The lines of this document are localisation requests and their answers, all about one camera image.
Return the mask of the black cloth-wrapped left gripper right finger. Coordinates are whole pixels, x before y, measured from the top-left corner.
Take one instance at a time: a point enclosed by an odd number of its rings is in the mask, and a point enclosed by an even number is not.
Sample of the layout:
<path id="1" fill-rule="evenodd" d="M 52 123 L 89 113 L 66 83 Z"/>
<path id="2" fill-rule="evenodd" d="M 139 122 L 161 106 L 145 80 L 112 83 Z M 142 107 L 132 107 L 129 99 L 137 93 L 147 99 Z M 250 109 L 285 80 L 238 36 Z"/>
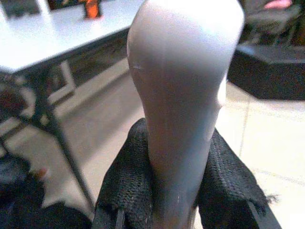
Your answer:
<path id="1" fill-rule="evenodd" d="M 253 173 L 214 131 L 197 205 L 203 229 L 281 229 Z"/>

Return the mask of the black low platform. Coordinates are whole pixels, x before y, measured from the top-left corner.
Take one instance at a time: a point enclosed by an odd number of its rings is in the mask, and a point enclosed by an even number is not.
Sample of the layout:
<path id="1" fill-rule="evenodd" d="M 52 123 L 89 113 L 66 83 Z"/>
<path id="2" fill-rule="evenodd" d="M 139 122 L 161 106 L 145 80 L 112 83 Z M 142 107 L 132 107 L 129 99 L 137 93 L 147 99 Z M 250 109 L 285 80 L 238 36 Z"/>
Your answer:
<path id="1" fill-rule="evenodd" d="M 259 99 L 305 101 L 305 46 L 238 45 L 227 79 Z"/>

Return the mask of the dark picture frame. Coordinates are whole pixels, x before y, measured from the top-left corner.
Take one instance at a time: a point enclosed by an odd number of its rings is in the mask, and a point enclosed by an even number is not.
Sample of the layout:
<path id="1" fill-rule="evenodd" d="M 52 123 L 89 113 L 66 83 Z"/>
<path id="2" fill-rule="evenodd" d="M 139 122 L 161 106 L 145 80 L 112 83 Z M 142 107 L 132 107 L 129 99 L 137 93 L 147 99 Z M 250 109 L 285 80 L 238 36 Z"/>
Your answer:
<path id="1" fill-rule="evenodd" d="M 36 0 L 0 0 L 7 18 L 22 17 L 40 12 Z"/>

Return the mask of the orange bottle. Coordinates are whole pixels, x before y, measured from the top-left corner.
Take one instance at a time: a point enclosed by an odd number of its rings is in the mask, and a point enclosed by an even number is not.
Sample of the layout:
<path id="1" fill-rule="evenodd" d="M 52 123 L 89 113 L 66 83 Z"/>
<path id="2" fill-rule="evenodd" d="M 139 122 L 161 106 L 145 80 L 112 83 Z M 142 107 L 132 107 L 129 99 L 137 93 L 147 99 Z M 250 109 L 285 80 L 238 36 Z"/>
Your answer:
<path id="1" fill-rule="evenodd" d="M 80 0 L 83 4 L 84 18 L 97 19 L 102 16 L 101 0 Z"/>

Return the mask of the pink object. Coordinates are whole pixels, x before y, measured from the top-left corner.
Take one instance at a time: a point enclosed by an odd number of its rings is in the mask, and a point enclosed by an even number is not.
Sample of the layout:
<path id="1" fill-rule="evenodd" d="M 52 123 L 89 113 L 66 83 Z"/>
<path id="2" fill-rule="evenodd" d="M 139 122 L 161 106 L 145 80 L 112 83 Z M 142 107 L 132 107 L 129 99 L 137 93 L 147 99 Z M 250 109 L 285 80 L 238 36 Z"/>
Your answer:
<path id="1" fill-rule="evenodd" d="M 264 5 L 264 9 L 286 9 L 292 4 L 292 0 L 271 0 Z"/>

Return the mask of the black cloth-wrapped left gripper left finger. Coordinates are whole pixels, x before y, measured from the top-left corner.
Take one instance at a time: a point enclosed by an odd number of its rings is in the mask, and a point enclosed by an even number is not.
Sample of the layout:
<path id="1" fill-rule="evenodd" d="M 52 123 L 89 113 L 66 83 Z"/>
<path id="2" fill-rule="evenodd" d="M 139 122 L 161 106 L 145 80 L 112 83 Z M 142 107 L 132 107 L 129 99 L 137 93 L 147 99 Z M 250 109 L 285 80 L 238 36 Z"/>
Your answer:
<path id="1" fill-rule="evenodd" d="M 153 171 L 145 118 L 136 121 L 107 170 L 92 229 L 152 229 Z"/>

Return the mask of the white folding table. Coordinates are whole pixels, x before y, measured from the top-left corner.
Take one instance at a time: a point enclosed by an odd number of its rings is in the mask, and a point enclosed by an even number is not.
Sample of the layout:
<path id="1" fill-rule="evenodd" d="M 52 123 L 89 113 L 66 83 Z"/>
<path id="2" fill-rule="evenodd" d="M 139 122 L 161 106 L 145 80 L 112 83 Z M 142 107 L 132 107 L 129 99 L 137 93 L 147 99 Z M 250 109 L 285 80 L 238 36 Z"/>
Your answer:
<path id="1" fill-rule="evenodd" d="M 144 0 L 112 0 L 102 3 L 103 16 L 84 19 L 81 6 L 0 23 L 0 83 L 15 86 L 18 76 L 36 95 L 34 114 L 16 115 L 58 141 L 90 210 L 94 202 L 86 181 L 46 95 L 51 67 L 126 33 Z"/>

